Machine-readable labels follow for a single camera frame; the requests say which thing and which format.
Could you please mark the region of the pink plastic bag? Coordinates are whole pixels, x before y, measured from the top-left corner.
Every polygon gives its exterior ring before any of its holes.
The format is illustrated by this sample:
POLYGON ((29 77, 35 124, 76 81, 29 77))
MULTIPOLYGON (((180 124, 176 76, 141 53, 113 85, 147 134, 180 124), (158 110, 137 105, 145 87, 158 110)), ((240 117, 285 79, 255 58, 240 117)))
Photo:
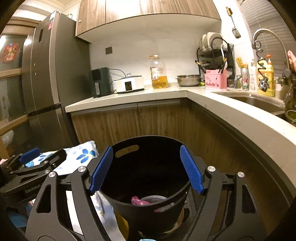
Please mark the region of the pink plastic bag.
POLYGON ((140 200, 137 196, 132 197, 131 203, 132 205, 136 205, 136 206, 144 206, 144 205, 150 204, 148 201, 140 200))

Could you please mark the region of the black plastic trash bin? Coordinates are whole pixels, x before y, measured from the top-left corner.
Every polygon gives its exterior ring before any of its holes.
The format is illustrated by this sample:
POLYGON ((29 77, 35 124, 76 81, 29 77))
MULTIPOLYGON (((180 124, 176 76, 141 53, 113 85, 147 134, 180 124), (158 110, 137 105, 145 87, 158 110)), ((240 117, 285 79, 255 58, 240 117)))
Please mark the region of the black plastic trash bin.
POLYGON ((180 158, 184 143, 163 136, 139 136, 107 147, 102 161, 110 161, 91 175, 89 192, 100 191, 131 228, 147 237, 171 230, 191 186, 180 158), (149 205, 132 205, 132 197, 149 205))

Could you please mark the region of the wooden glass door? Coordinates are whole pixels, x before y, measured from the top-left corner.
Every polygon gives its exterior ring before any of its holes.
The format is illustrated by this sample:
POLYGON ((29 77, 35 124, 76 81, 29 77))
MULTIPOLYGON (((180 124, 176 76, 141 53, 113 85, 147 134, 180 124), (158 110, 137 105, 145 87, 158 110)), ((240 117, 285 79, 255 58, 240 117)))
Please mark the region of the wooden glass door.
POLYGON ((1 33, 1 158, 35 147, 23 99, 23 51, 39 21, 13 16, 1 33))

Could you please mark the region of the dark grey refrigerator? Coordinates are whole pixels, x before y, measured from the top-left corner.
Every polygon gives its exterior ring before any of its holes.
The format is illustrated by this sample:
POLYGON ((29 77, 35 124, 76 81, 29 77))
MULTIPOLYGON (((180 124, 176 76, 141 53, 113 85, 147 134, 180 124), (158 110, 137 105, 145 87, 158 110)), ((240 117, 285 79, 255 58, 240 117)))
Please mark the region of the dark grey refrigerator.
POLYGON ((91 97, 89 44, 76 22, 54 11, 34 30, 22 59, 23 99, 33 141, 42 151, 79 144, 66 106, 91 97))

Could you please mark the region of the black air fryer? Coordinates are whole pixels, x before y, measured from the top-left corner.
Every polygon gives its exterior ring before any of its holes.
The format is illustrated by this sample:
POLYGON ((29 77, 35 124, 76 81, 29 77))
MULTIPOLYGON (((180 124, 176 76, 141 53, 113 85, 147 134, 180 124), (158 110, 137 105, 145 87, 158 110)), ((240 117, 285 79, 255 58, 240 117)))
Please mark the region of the black air fryer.
POLYGON ((93 97, 111 95, 111 76, 109 68, 102 67, 89 72, 90 86, 93 97))

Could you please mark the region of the wooden lower cabinet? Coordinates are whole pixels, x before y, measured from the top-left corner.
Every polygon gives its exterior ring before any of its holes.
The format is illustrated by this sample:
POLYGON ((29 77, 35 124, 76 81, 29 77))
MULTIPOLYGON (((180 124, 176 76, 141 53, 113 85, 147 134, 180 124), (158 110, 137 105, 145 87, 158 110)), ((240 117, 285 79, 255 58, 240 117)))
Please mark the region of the wooden lower cabinet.
POLYGON ((187 98, 80 110, 72 112, 71 118, 79 142, 95 141, 99 151, 127 138, 166 136, 184 142, 221 172, 243 172, 268 233, 280 223, 293 201, 262 149, 187 98))

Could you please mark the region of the wooden cabinet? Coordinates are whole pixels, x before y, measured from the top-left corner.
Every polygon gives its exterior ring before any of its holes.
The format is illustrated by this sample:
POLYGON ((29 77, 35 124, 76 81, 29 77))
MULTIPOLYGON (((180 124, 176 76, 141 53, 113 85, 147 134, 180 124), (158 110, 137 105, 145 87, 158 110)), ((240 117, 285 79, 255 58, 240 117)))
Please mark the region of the wooden cabinet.
POLYGON ((243 172, 268 233, 280 223, 293 201, 262 149, 187 98, 80 110, 72 112, 71 118, 79 142, 95 141, 99 151, 127 138, 166 136, 184 142, 221 172, 243 172))
POLYGON ((219 31, 213 1, 80 1, 76 37, 89 43, 116 33, 188 27, 219 31))

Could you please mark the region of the white slow cooker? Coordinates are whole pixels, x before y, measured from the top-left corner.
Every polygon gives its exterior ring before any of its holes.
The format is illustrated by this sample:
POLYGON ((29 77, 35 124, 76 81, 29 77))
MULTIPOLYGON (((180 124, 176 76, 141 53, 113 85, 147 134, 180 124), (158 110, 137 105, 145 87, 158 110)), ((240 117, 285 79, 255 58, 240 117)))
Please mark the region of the white slow cooker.
POLYGON ((141 75, 127 75, 115 81, 115 92, 117 94, 137 92, 144 90, 144 80, 141 75))

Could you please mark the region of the stainless steel sink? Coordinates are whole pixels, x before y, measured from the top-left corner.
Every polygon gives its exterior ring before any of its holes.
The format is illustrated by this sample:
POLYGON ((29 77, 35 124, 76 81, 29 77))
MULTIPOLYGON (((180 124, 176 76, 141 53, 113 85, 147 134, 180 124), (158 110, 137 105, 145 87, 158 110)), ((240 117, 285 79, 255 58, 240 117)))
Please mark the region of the stainless steel sink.
POLYGON ((217 92, 216 94, 223 95, 225 97, 229 97, 257 108, 260 108, 264 111, 267 111, 273 115, 278 117, 283 116, 285 114, 285 105, 283 101, 277 100, 272 97, 263 96, 255 93, 249 92, 217 92))

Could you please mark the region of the pink utensil basket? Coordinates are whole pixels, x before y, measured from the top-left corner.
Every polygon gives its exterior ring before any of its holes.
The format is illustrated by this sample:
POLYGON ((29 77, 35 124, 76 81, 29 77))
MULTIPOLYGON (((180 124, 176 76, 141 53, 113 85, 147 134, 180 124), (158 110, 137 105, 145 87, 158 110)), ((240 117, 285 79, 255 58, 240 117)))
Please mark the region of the pink utensil basket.
POLYGON ((224 70, 220 72, 219 69, 216 70, 206 70, 204 74, 205 77, 205 87, 206 89, 227 89, 227 71, 224 70))

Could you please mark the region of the cooking oil bottle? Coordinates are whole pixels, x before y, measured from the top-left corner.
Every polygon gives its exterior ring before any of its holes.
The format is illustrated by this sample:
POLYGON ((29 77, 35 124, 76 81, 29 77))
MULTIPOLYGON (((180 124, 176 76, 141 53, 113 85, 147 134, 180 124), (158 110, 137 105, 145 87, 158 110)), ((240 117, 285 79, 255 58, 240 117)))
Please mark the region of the cooking oil bottle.
POLYGON ((153 89, 162 89, 168 87, 166 66, 158 54, 149 56, 151 61, 150 74, 153 89))

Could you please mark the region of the stainless steel bowl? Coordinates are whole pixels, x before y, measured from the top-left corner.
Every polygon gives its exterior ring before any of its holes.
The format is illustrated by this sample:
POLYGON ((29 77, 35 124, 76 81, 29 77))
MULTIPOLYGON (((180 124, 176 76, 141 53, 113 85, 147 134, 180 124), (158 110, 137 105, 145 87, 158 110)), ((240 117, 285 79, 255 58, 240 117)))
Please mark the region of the stainless steel bowl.
POLYGON ((178 85, 181 87, 198 86, 201 83, 200 75, 178 75, 178 85))

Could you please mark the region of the white spray bottle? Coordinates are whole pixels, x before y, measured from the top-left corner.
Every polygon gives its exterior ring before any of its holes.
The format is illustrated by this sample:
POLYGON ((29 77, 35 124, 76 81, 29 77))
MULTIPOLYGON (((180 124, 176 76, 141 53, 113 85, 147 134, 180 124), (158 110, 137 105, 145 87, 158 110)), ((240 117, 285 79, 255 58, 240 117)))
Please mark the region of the white spray bottle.
POLYGON ((257 69, 254 59, 251 60, 249 66, 249 90, 257 92, 257 69))

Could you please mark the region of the yellow detergent bottle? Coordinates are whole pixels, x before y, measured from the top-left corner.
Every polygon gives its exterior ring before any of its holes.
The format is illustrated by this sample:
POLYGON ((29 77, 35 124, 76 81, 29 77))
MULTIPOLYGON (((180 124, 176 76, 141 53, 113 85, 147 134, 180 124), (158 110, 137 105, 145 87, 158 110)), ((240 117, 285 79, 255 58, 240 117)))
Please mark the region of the yellow detergent bottle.
POLYGON ((267 54, 267 60, 262 59, 257 63, 257 79, 259 94, 275 97, 274 68, 271 54, 267 54))

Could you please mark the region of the wooden upper cabinet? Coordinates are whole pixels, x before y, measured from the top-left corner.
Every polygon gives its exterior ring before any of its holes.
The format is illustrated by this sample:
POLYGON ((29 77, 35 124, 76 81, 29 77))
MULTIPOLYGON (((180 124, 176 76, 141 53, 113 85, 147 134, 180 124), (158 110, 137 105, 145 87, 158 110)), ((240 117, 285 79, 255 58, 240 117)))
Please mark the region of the wooden upper cabinet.
POLYGON ((219 31, 213 1, 80 1, 76 37, 89 43, 116 33, 188 27, 219 31))

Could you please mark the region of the black dish rack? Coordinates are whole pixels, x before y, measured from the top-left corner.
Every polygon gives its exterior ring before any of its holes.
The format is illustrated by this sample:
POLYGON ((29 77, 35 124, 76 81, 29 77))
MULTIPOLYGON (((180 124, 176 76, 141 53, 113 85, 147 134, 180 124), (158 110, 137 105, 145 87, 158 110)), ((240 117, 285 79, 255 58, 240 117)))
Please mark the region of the black dish rack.
POLYGON ((227 86, 234 86, 234 45, 224 40, 220 33, 208 32, 204 34, 199 40, 196 56, 200 63, 200 71, 204 73, 206 70, 219 70, 223 60, 226 59, 224 73, 227 73, 227 86))

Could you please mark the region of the hanging metal spatula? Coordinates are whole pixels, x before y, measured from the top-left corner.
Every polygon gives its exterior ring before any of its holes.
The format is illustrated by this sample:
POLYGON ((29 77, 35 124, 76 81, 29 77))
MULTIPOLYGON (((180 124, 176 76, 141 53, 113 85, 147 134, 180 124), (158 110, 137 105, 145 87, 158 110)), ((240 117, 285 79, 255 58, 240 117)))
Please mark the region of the hanging metal spatula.
POLYGON ((237 30, 237 28, 235 26, 235 23, 234 23, 234 20, 233 20, 233 16, 232 16, 233 12, 232 12, 232 10, 229 7, 226 7, 226 11, 227 11, 227 14, 229 15, 229 17, 231 18, 232 23, 233 23, 233 28, 232 28, 233 35, 235 36, 236 39, 241 38, 241 35, 240 35, 239 31, 237 30))

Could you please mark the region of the window blinds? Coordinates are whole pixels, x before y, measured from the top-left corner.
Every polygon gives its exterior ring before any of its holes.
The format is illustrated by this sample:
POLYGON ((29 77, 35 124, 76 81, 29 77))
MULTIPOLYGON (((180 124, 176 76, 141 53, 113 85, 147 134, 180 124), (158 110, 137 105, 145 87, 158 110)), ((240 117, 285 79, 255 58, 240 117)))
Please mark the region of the window blinds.
MULTIPOLYGON (((250 35, 258 29, 265 28, 274 31, 283 41, 287 50, 295 53, 295 39, 278 11, 269 1, 238 1, 241 13, 245 19, 250 35)), ((279 40, 272 34, 260 34, 258 40, 262 44, 265 57, 271 54, 274 75, 279 77, 287 67, 285 53, 279 40)))

